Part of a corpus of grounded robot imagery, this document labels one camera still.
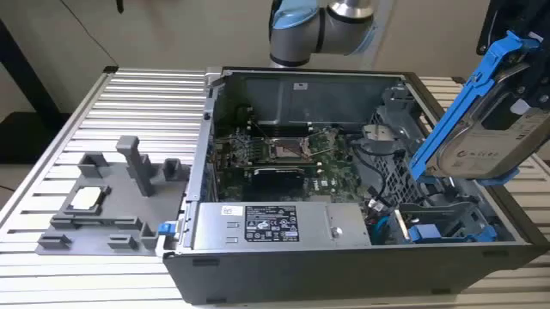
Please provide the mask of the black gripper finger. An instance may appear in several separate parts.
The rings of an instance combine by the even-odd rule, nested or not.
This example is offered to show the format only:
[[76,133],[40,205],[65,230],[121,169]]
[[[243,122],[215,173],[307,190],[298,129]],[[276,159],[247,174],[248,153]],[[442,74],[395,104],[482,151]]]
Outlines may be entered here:
[[523,99],[534,108],[548,108],[548,1],[526,1],[514,32],[522,38],[538,39],[539,47],[527,55],[526,69],[519,82]]
[[491,45],[491,32],[503,0],[490,0],[476,43],[476,55],[484,55]]

